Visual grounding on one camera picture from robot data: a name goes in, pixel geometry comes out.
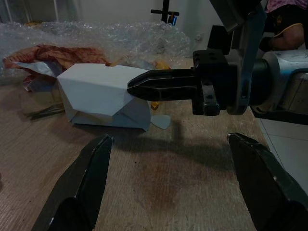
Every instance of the plastic wrap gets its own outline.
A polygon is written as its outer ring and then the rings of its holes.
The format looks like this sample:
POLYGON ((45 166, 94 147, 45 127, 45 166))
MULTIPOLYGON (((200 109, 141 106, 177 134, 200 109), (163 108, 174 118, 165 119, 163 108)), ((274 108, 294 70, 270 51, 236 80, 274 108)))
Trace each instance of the plastic wrap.
POLYGON ((20 49, 48 44, 68 48, 95 47, 101 49, 111 63, 121 60, 131 66, 146 65, 148 68, 157 60, 178 68, 188 55, 190 43, 183 32, 165 23, 52 22, 36 27, 0 24, 0 38, 1 60, 20 49))

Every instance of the white tile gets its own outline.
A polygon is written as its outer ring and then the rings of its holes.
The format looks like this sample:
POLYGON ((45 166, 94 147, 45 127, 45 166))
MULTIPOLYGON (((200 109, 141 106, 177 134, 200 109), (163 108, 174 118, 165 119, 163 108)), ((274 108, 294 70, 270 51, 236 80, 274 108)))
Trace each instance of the white tile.
POLYGON ((285 170, 308 194, 308 141, 269 135, 285 170))
POLYGON ((278 154, 277 154, 277 152, 276 152, 276 150, 275 150, 275 148, 274 148, 274 146, 273 146, 273 144, 272 144, 272 142, 271 142, 271 140, 270 140, 270 138, 269 138, 269 135, 268 134, 263 134, 263 136, 264 136, 264 138, 265 138, 265 140, 266 140, 266 143, 268 144, 268 147, 269 147, 269 149, 270 149, 270 151, 273 153, 273 155, 275 156, 275 158, 277 159, 277 161, 282 165, 282 167, 283 167, 283 164, 282 164, 282 162, 281 162, 281 160, 280 160, 280 158, 279 158, 279 156, 278 156, 278 154))
POLYGON ((267 134, 267 132, 266 132, 264 126, 263 126, 263 123, 262 123, 261 119, 260 119, 260 118, 256 118, 256 120, 258 121, 258 124, 259 124, 259 127, 261 128, 262 133, 263 133, 263 134, 267 134))
POLYGON ((261 122, 266 130, 266 133, 269 135, 308 140, 307 125, 292 124, 268 119, 261 119, 261 122))

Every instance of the folded white paper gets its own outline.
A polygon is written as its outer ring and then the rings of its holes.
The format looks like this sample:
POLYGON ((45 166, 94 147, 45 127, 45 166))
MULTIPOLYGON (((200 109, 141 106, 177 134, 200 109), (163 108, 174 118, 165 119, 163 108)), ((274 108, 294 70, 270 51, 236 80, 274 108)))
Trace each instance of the folded white paper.
POLYGON ((151 123, 158 128, 166 130, 171 123, 171 118, 169 115, 153 115, 151 116, 151 123))
POLYGON ((75 124, 148 130, 150 108, 127 93, 127 83, 147 70, 104 64, 75 64, 58 76, 65 113, 75 124))

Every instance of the wooden table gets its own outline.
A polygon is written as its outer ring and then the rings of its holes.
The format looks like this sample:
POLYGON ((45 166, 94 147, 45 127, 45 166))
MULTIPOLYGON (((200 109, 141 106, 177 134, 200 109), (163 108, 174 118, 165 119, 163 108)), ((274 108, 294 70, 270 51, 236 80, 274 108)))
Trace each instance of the wooden table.
POLYGON ((29 121, 21 86, 0 86, 0 230, 30 231, 53 186, 93 138, 115 138, 96 231, 253 231, 226 139, 265 143, 250 110, 192 115, 190 101, 165 102, 167 130, 70 124, 65 115, 29 121))

